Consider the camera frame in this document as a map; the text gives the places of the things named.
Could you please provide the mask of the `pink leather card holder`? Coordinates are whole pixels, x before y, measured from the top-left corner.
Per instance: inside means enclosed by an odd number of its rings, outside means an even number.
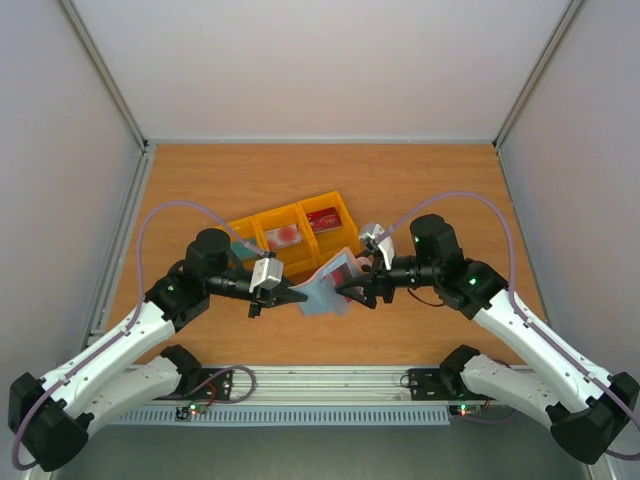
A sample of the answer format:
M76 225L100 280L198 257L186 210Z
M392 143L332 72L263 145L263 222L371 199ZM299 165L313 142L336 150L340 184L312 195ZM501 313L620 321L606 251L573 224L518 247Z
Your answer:
M299 303L300 312L306 316L323 314L345 315L349 311L350 303L338 294L335 289L329 288L323 281L328 269L335 265L347 263L350 266L352 278L364 273L364 267L370 267L371 261L366 257L357 258L349 248L339 250L326 263L321 265L316 272L305 282L293 289L308 296L305 303Z

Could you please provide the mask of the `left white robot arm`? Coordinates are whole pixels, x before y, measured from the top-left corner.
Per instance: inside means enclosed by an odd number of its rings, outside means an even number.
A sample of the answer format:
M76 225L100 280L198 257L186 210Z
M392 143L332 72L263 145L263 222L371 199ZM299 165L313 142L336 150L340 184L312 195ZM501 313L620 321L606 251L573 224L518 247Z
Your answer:
M264 308L306 301L283 279L282 270L272 252L247 270L232 252L226 232L201 231L184 259L117 326L56 369L39 378L25 373L12 383L8 425L15 435L14 467L27 468L19 460L26 450L43 471L57 470L127 411L156 398L195 395L201 365L179 345L134 372L126 369L205 312L213 295L247 302L251 318Z

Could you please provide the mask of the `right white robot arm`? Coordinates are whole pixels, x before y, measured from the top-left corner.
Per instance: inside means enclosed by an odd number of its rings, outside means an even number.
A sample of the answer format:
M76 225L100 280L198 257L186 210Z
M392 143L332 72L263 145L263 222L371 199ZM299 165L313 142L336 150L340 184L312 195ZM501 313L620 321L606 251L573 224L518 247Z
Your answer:
M547 428L574 459L595 464L630 421L639 384L612 374L577 352L540 320L488 264L464 256L453 227L438 215L410 224L415 249L397 256L381 226L364 231L373 264L339 283L337 294L370 309L389 303L396 289L433 288L443 304L507 344L532 374L461 345L440 364L441 383L463 400L480 395L506 404Z

